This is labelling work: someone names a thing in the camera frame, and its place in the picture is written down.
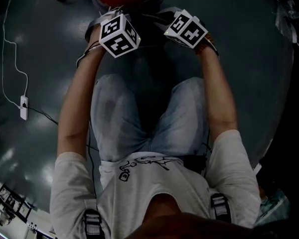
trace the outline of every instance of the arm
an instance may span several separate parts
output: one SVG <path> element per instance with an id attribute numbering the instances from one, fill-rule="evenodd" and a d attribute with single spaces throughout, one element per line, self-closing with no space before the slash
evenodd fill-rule
<path id="1" fill-rule="evenodd" d="M 94 29 L 88 47 L 98 40 L 99 33 L 99 28 Z M 61 110 L 50 198 L 52 224 L 59 238 L 85 238 L 87 203 L 96 207 L 85 145 L 95 76 L 104 53 L 99 47 L 80 61 Z"/>
<path id="2" fill-rule="evenodd" d="M 216 53 L 200 52 L 213 153 L 206 180 L 224 194 L 231 206 L 232 223 L 252 228 L 260 207 L 258 183 L 237 131 L 235 102 Z"/>
<path id="3" fill-rule="evenodd" d="M 100 28 L 97 27 L 88 47 L 99 39 L 99 34 Z M 103 47 L 91 50 L 75 72 L 61 109 L 57 155 L 72 151 L 85 157 L 95 76 L 104 54 Z"/>
<path id="4" fill-rule="evenodd" d="M 216 53 L 206 46 L 199 57 L 204 75 L 208 124 L 211 138 L 215 141 L 222 132 L 237 129 L 236 107 Z"/>

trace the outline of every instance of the light blue jeans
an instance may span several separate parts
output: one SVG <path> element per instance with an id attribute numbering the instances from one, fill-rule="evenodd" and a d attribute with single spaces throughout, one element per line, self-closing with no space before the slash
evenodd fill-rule
<path id="1" fill-rule="evenodd" d="M 151 136 L 142 130 L 135 97 L 119 75 L 101 77 L 93 91 L 91 123 L 104 161 L 116 162 L 139 151 L 193 155 L 203 142 L 205 116 L 201 78 L 188 79 L 172 89 Z"/>

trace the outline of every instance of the graphic print on shirt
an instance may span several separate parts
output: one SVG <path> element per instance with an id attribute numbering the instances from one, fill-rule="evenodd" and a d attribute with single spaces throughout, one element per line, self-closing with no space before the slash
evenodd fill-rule
<path id="1" fill-rule="evenodd" d="M 175 159 L 168 159 L 165 157 L 160 157 L 159 160 L 146 160 L 147 158 L 155 158 L 155 157 L 141 157 L 141 158 L 136 158 L 134 160 L 128 160 L 126 161 L 126 164 L 123 166 L 120 166 L 120 170 L 122 173 L 119 176 L 119 179 L 121 181 L 128 181 L 130 177 L 130 167 L 135 167 L 137 164 L 158 164 L 162 168 L 164 168 L 166 171 L 169 171 L 169 169 L 166 167 L 166 164 L 175 160 Z"/>

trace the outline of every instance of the forearm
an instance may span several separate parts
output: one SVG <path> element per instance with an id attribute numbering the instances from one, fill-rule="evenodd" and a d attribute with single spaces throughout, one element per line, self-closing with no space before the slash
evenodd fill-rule
<path id="1" fill-rule="evenodd" d="M 216 53 L 206 47 L 199 57 L 204 75 L 207 119 L 214 141 L 222 132 L 237 129 L 236 107 Z"/>
<path id="2" fill-rule="evenodd" d="M 75 72 L 61 109 L 58 155 L 73 151 L 85 156 L 95 77 L 104 53 L 103 47 L 91 50 Z"/>

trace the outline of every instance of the knee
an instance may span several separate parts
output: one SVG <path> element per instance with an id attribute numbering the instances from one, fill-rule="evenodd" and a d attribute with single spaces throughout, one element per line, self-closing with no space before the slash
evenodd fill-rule
<path id="1" fill-rule="evenodd" d="M 96 81 L 96 86 L 98 88 L 102 88 L 104 86 L 115 86 L 115 87 L 121 87 L 124 86 L 124 81 L 122 77 L 118 74 L 107 74 L 103 75 L 100 79 Z"/>
<path id="2" fill-rule="evenodd" d="M 182 89 L 183 91 L 197 91 L 199 93 L 202 93 L 203 86 L 204 84 L 202 78 L 192 77 L 176 85 L 175 89 Z"/>

